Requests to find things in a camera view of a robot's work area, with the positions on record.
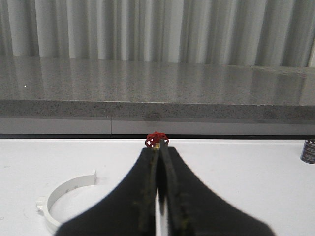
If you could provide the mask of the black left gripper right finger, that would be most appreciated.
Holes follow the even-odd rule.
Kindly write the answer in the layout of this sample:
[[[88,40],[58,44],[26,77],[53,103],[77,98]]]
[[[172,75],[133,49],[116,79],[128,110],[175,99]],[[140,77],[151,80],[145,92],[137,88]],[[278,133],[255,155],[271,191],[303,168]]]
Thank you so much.
[[[174,147],[160,142],[157,187],[170,236],[271,236],[270,227],[209,189]]]

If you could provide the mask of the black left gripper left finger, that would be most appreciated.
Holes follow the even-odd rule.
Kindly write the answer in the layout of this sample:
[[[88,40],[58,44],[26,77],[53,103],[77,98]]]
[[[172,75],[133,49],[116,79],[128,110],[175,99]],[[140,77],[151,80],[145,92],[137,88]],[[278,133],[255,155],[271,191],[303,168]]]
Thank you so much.
[[[154,236],[158,156],[142,149],[125,178],[104,199],[63,223],[58,236]]]

